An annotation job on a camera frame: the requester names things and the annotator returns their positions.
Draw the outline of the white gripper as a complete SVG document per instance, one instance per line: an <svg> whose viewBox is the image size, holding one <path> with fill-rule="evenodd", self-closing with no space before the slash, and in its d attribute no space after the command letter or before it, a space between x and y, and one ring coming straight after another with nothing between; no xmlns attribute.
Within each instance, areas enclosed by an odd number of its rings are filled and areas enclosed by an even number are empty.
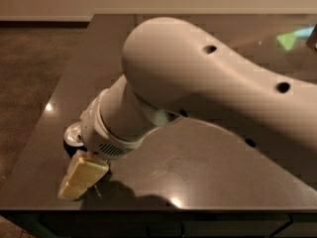
<svg viewBox="0 0 317 238"><path fill-rule="evenodd" d="M101 116L101 100L106 95L103 90L81 113L81 140L84 147L97 153L106 160L118 160L128 153L138 150L143 140L129 142L115 136L105 125ZM62 199L79 199L86 189L96 184L107 172L106 162L79 157L68 175L68 182L63 184L57 196Z"/></svg>

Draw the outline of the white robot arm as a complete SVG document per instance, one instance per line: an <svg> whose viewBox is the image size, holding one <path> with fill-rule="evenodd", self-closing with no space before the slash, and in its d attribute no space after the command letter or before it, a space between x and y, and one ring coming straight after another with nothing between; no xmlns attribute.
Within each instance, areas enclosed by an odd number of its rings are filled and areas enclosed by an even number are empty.
<svg viewBox="0 0 317 238"><path fill-rule="evenodd" d="M127 38L122 75L64 133L75 148L58 197L78 199L138 149L152 132L182 118L237 135L316 184L317 86L267 70L202 29L154 18Z"/></svg>

